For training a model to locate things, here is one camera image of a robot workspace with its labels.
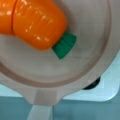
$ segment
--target orange object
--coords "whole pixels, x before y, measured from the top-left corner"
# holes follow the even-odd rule
[[[0,23],[0,33],[14,34],[39,50],[53,47],[67,26],[52,0],[1,0]]]
[[[0,0],[0,33],[12,35],[12,14],[16,0]]]

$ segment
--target plastic toy vegetable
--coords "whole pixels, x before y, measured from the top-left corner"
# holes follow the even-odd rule
[[[76,42],[66,33],[66,17],[52,0],[0,0],[0,23],[0,33],[39,50],[52,48],[60,59]]]

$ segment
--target toy carrot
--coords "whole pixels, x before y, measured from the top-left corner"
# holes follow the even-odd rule
[[[1,0],[0,32],[19,37],[39,50],[52,48],[62,59],[76,37],[66,33],[67,20],[52,0]]]

